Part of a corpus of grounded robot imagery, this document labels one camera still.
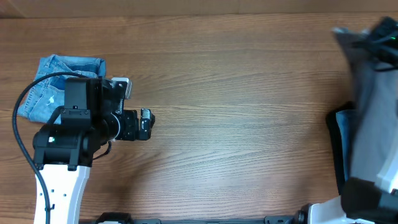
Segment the grey cotton shorts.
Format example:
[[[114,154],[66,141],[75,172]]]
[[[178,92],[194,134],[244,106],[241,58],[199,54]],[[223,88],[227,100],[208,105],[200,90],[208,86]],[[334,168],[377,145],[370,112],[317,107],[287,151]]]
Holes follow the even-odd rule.
[[[366,32],[333,33],[349,64],[356,107],[349,175],[375,182],[397,139],[397,71],[375,71],[371,54],[353,47]]]

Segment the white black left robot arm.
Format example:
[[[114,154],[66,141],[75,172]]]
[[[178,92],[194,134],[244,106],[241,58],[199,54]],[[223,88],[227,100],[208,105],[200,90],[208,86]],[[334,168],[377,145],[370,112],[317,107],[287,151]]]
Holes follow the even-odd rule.
[[[60,124],[51,119],[33,139],[34,162],[47,190],[37,186],[35,223],[78,223],[94,154],[113,140],[146,141],[155,116],[149,109],[125,110],[128,78],[69,78]]]

